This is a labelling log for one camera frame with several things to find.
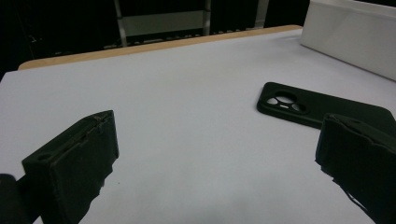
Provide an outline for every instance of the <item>white container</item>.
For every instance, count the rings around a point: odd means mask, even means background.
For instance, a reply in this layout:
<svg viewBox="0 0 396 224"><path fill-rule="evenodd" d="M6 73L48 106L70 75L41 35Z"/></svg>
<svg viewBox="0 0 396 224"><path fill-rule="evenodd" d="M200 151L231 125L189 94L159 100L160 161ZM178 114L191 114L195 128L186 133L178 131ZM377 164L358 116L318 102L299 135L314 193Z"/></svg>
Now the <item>white container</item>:
<svg viewBox="0 0 396 224"><path fill-rule="evenodd" d="M311 0L301 43L396 80L396 7Z"/></svg>

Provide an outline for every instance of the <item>white tabletop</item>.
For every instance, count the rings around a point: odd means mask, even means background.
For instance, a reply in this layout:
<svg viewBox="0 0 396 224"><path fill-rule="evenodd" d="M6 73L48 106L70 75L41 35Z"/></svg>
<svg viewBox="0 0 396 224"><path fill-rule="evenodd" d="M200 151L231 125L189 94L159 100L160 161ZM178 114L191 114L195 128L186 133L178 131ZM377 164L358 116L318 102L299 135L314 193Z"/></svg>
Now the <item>white tabletop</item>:
<svg viewBox="0 0 396 224"><path fill-rule="evenodd" d="M22 159L113 109L120 157L81 223L373 223L315 163L319 130L255 106L274 81L396 114L396 82L302 47L300 35L8 73L0 171L22 177Z"/></svg>

